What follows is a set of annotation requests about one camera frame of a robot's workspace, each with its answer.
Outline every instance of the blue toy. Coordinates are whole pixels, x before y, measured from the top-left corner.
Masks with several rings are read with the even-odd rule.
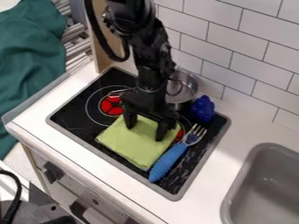
[[[209,123],[215,116],[215,104],[204,94],[191,106],[191,115],[199,122]]]

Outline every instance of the silver pot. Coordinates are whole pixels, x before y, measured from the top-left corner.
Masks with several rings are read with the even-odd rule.
[[[168,81],[166,101],[174,104],[176,111],[189,109],[198,96],[198,79],[183,69],[178,69]]]

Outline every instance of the stainless steel sink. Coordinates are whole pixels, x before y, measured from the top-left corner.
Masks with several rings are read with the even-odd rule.
[[[256,146],[220,210],[225,224],[298,224],[299,154],[272,143]]]

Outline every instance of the green cloth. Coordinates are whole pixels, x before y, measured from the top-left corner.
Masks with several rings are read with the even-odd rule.
[[[133,129],[127,129],[123,116],[120,116],[109,128],[95,138],[95,141],[126,158],[131,164],[147,171],[167,150],[179,132],[169,130],[163,141],[157,142],[157,123],[143,116]]]
[[[23,0],[0,13],[0,116],[65,72],[65,28],[51,0]],[[16,141],[0,122],[0,159]]]

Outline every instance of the black stovetop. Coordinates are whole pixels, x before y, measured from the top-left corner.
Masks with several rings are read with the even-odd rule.
[[[123,157],[94,140],[122,113],[120,99],[110,98],[108,93],[113,90],[130,88],[134,85],[135,78],[133,76],[112,68],[53,114],[50,120],[63,128],[65,130],[64,134],[67,132],[72,133],[81,139],[83,143],[93,146],[98,151],[105,153],[118,163],[147,179],[149,176],[148,171],[138,169]],[[212,122],[206,125],[208,131],[205,138],[190,147],[185,155],[173,166],[168,175],[156,182],[155,185],[170,194],[178,194],[200,159],[205,155],[210,143],[219,134],[226,122],[225,117],[216,115]],[[181,113],[179,115],[179,124],[181,131],[178,133],[176,141],[179,141],[184,133],[191,128],[193,121],[187,113]]]

